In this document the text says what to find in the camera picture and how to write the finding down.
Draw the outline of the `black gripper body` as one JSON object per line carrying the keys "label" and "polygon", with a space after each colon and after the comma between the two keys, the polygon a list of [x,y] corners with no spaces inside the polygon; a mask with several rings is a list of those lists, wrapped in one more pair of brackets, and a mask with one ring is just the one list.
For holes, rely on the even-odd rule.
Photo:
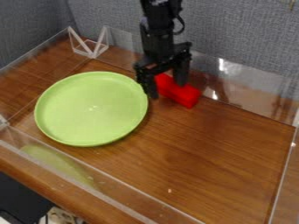
{"label": "black gripper body", "polygon": [[140,24],[144,56],[134,64],[135,71],[144,69],[154,74],[174,70],[174,61],[191,55],[191,42],[174,43],[174,28],[154,31]]}

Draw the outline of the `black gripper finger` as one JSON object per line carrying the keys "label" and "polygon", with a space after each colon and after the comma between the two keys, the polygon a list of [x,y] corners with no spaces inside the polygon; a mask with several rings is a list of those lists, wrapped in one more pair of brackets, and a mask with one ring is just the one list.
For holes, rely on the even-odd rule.
{"label": "black gripper finger", "polygon": [[152,98],[159,98],[155,74],[144,69],[136,70],[136,82],[142,85],[144,93]]}
{"label": "black gripper finger", "polygon": [[175,83],[183,87],[188,81],[191,57],[186,56],[176,59],[172,63],[172,77]]}

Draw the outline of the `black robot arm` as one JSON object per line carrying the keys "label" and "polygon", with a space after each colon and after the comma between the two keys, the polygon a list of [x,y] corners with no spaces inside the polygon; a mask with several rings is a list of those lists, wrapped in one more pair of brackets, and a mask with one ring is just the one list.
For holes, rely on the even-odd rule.
{"label": "black robot arm", "polygon": [[172,70],[175,84],[183,87],[188,81],[191,67],[191,42],[174,43],[178,20],[184,25],[180,12],[183,0],[140,0],[143,17],[139,23],[144,56],[134,64],[136,82],[144,93],[158,99],[155,76]]}

